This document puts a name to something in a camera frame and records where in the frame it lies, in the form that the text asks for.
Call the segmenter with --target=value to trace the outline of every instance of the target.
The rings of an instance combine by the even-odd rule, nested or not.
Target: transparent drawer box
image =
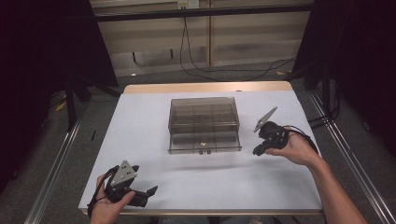
[[[168,128],[171,154],[241,150],[233,97],[174,99]]]

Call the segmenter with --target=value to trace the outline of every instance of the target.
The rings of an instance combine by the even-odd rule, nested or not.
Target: black horizontal beam
[[[241,14],[262,14],[279,12],[311,11],[313,4],[281,5],[269,7],[219,7],[219,8],[196,8],[184,10],[165,10],[137,13],[105,13],[96,14],[96,21],[138,21],[151,19],[169,19],[185,17],[225,16]]]

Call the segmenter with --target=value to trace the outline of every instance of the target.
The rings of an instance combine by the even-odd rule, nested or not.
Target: table
[[[170,101],[177,98],[234,97],[241,151],[211,155],[168,153]],[[127,160],[139,165],[132,189],[159,186],[145,208],[126,206],[139,216],[320,215],[315,182],[304,166],[285,158],[254,156],[262,140],[253,129],[265,113],[279,125],[294,125],[315,141],[304,111],[285,81],[183,83],[128,86],[120,97],[78,206],[87,211],[96,177]]]

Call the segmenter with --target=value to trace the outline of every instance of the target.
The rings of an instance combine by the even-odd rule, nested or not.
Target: person's left hand
[[[98,187],[103,176],[104,175],[98,176],[96,180],[96,187]],[[113,224],[120,215],[122,208],[127,205],[134,197],[134,192],[128,192],[117,203],[112,203],[109,199],[104,197],[106,197],[105,183],[102,184],[96,196],[96,199],[103,199],[99,200],[93,207],[91,224]]]

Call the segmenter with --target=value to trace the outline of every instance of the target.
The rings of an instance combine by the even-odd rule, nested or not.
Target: forearm
[[[329,224],[366,223],[359,210],[333,175],[329,165],[317,158],[308,167],[318,188],[323,210]]]

